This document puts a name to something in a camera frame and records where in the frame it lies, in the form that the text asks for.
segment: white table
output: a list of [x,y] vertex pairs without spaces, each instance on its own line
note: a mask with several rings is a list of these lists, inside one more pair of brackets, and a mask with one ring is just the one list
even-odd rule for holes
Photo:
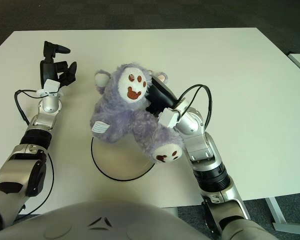
[[[100,95],[94,73],[130,62],[166,72],[176,96],[197,83],[210,87],[213,111],[207,131],[243,200],[300,193],[300,69],[256,28],[15,31],[0,46],[0,167],[26,129],[14,92],[40,87],[45,40],[70,48],[55,61],[77,61],[78,70],[77,82],[63,90],[49,148],[54,189],[37,214],[99,199],[163,208],[201,203],[184,157],[157,164],[130,182],[113,181],[95,168],[89,119]],[[20,96],[20,103],[28,117],[37,113],[37,100]],[[206,93],[198,94],[193,106],[206,116]],[[23,213],[41,203],[50,186],[48,168],[42,193],[27,202]]]

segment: black ring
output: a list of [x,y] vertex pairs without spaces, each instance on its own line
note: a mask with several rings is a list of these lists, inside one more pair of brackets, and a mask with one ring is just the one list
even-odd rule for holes
[[131,179],[126,179],[126,180],[122,180],[122,179],[117,179],[117,178],[114,178],[112,176],[109,176],[107,174],[105,174],[97,165],[96,161],[95,161],[95,157],[94,157],[94,153],[92,151],[92,145],[94,143],[94,137],[92,137],[92,140],[91,140],[91,157],[92,157],[92,160],[94,162],[94,165],[96,166],[96,168],[103,174],[105,175],[107,178],[109,179],[112,179],[112,180],[115,180],[115,181],[119,181],[119,182],[128,182],[128,181],[132,181],[132,180],[136,180],[136,179],[139,179],[141,178],[143,175],[145,175],[146,173],[148,173],[153,167],[155,164],[153,164],[145,173],[141,174],[140,176],[137,176],[135,178],[131,178]]

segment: gray carpet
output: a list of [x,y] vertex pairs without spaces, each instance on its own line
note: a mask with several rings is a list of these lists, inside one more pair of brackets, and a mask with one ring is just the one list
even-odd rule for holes
[[[0,45],[13,31],[24,30],[230,27],[257,27],[284,53],[300,53],[300,0],[0,0]],[[300,223],[300,194],[277,201],[287,221]],[[279,239],[300,240],[274,231],[264,199],[246,206],[252,219]],[[178,210],[210,236],[199,206]]]

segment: purple stuffed monkey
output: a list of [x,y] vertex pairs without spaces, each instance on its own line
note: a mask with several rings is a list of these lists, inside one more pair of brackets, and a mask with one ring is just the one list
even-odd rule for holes
[[[112,74],[98,71],[95,84],[102,98],[95,105],[90,126],[93,136],[107,143],[132,133],[148,158],[171,162],[181,157],[183,141],[174,129],[159,124],[145,110],[150,73],[135,63],[121,65]],[[164,73],[160,76],[167,80]]]

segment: round base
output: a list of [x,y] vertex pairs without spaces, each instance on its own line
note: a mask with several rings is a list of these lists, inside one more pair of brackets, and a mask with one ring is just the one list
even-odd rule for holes
[[91,155],[100,172],[116,181],[138,179],[154,166],[131,134],[116,143],[106,143],[93,137]]

